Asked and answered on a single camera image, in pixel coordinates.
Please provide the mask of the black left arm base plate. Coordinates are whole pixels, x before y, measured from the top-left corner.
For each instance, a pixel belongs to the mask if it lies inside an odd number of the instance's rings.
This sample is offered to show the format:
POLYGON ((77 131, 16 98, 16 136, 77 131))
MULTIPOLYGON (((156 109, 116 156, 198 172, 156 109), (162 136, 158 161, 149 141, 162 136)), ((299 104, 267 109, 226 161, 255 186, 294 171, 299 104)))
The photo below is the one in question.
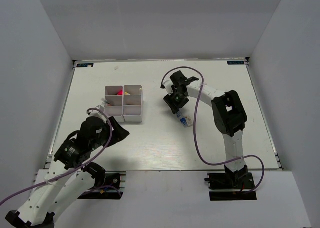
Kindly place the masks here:
POLYGON ((90 188, 79 199, 120 200, 125 191, 126 172, 106 172, 104 184, 100 188, 90 188))

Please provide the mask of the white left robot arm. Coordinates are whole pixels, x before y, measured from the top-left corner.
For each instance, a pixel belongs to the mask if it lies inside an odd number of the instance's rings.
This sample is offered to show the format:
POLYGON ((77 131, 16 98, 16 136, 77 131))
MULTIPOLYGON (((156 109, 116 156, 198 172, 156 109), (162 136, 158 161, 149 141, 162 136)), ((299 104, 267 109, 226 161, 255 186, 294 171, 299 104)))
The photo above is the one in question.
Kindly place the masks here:
POLYGON ((96 190, 113 189, 122 196, 118 182, 94 162, 91 153, 122 140, 129 131, 111 116, 89 116, 79 130, 71 132, 54 155, 42 182, 5 219, 16 228, 53 228, 59 216, 80 196, 96 190))

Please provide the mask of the white eraser red print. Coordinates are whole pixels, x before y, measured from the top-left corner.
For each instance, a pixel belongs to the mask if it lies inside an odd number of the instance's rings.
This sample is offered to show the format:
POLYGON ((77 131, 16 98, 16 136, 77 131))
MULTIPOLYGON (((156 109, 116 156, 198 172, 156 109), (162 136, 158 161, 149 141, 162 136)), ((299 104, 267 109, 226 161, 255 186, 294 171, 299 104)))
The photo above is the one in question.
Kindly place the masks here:
POLYGON ((186 123, 187 123, 188 127, 190 127, 190 126, 192 126, 194 124, 192 117, 185 116, 185 119, 186 119, 186 123))

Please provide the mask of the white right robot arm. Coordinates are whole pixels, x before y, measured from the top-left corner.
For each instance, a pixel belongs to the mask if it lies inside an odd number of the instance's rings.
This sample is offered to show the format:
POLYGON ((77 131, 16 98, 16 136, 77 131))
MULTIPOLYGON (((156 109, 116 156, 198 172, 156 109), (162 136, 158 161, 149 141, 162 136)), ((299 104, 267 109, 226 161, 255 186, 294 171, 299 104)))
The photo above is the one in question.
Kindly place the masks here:
POLYGON ((191 97, 212 108, 214 123, 223 136, 226 161, 222 163, 224 173, 209 182, 214 182, 216 189, 241 185, 248 175, 243 151, 243 131, 248 117, 238 93, 219 91, 207 86, 203 78, 187 78, 181 71, 172 74, 169 80, 162 80, 161 88, 167 91, 164 101, 174 114, 178 114, 191 97))

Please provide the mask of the clear glue bottle blue cap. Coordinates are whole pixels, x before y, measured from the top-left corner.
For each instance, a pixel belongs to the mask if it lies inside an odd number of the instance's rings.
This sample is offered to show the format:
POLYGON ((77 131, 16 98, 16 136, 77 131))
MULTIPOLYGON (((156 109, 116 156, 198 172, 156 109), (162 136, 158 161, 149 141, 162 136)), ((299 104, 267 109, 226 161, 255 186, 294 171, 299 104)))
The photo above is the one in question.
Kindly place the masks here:
POLYGON ((187 127, 188 123, 187 120, 185 118, 185 116, 181 113, 181 111, 178 111, 175 116, 177 117, 177 119, 179 120, 179 122, 184 126, 187 127))

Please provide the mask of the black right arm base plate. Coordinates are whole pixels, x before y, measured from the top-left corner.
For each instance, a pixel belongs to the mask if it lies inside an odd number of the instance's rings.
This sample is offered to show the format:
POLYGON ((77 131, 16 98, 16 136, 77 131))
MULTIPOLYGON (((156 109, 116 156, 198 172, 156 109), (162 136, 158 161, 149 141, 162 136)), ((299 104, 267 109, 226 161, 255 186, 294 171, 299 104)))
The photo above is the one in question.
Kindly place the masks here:
POLYGON ((251 172, 240 178, 235 185, 231 183, 226 173, 208 173, 204 182, 208 184, 211 201, 253 201, 257 200, 255 181, 251 172))

